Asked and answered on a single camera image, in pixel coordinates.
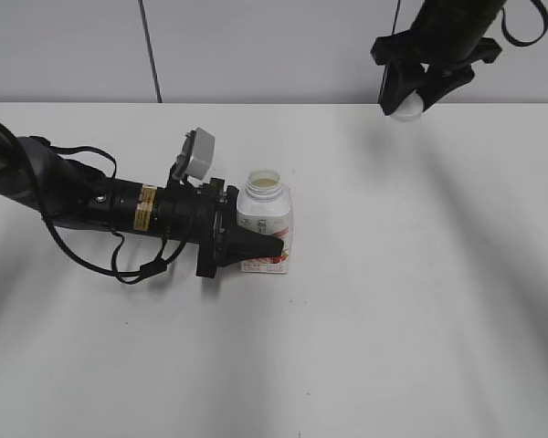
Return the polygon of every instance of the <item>black strap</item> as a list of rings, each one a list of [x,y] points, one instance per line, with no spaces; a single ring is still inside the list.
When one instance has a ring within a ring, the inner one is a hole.
[[[120,249],[124,245],[126,239],[122,234],[118,233],[115,230],[111,233],[121,239],[120,243],[118,244],[118,246],[116,246],[116,249],[113,250],[113,254],[111,255],[111,271],[114,273],[118,281],[120,281],[124,285],[135,285],[145,280],[146,278],[156,276],[157,274],[161,274],[162,272],[166,271],[168,263],[166,263],[166,260],[163,259],[163,252],[164,248],[166,247],[168,237],[164,235],[163,245],[161,246],[161,249],[154,258],[154,260],[150,263],[146,263],[140,266],[140,269],[138,270],[139,275],[136,278],[134,278],[133,280],[126,280],[125,277],[118,270],[118,254],[120,253]]]
[[[534,7],[538,10],[540,13],[540,16],[542,17],[543,22],[543,31],[540,36],[538,36],[533,41],[520,41],[516,37],[514,37],[510,31],[508,30],[507,23],[506,23],[506,12],[505,7],[501,9],[501,32],[503,32],[503,35],[505,38],[512,43],[516,47],[527,47],[532,46],[536,44],[538,41],[540,41],[544,35],[546,35],[546,32],[548,32],[548,9],[546,9],[546,6],[544,6],[544,3],[542,3],[542,0],[530,0]]]
[[[107,158],[113,163],[113,173],[111,174],[110,178],[112,178],[113,180],[116,177],[116,172],[118,171],[118,163],[116,162],[116,159],[109,155],[106,151],[94,148],[93,146],[78,146],[77,148],[58,148],[57,146],[49,145],[48,148],[59,155],[75,155],[76,153],[80,152],[96,153],[103,158]]]

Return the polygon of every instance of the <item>gray wall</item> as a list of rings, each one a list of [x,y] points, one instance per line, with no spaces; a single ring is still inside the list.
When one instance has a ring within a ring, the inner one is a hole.
[[[403,0],[399,29],[421,0]],[[395,0],[145,0],[158,76],[171,102],[374,102],[369,49]],[[530,0],[509,25],[534,37]],[[448,101],[548,102],[548,35],[510,46]],[[155,101],[137,0],[0,0],[0,101]]]

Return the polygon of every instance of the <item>bottle opening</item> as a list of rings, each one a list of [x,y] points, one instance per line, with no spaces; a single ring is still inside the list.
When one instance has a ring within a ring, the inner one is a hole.
[[[278,197],[282,192],[280,175],[271,169],[258,169],[248,176],[248,194],[254,199],[269,200]]]

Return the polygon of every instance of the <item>product label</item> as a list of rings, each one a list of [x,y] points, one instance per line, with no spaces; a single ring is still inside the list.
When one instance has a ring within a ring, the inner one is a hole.
[[[290,214],[281,217],[259,217],[238,214],[237,223],[261,235],[273,235],[284,242],[284,250],[277,257],[256,258],[241,262],[242,272],[285,274],[289,270],[292,229]]]
[[[153,213],[154,198],[156,197],[156,187],[153,185],[142,186],[136,213],[134,214],[134,230],[148,231],[150,226],[150,216]]]

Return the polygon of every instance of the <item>yellow label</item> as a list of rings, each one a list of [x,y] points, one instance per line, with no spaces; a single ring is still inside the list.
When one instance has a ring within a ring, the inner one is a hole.
[[[154,197],[156,196],[156,187],[153,185],[142,185],[138,206],[134,215],[134,230],[148,231],[150,226],[150,216],[153,213]]]

